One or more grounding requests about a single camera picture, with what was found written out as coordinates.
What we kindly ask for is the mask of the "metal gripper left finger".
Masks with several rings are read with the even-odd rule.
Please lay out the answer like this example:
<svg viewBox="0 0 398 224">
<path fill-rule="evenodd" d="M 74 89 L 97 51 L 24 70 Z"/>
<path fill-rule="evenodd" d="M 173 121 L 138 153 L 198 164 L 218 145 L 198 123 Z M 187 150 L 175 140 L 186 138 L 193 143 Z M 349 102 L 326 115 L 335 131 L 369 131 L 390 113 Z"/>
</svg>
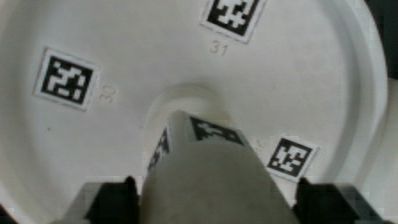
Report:
<svg viewBox="0 0 398 224">
<path fill-rule="evenodd" d="M 65 217 L 52 224 L 139 224 L 141 195 L 132 176 L 122 182 L 90 182 Z"/>
</svg>

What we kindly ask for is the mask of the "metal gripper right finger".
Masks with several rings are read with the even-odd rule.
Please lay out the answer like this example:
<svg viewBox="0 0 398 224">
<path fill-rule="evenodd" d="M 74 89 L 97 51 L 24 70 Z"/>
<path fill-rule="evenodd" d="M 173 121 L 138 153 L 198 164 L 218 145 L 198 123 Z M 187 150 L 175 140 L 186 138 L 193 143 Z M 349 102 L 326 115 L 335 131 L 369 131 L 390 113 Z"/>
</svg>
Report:
<svg viewBox="0 0 398 224">
<path fill-rule="evenodd" d="M 294 212 L 301 224 L 392 224 L 353 185 L 315 184 L 303 178 L 296 199 Z"/>
</svg>

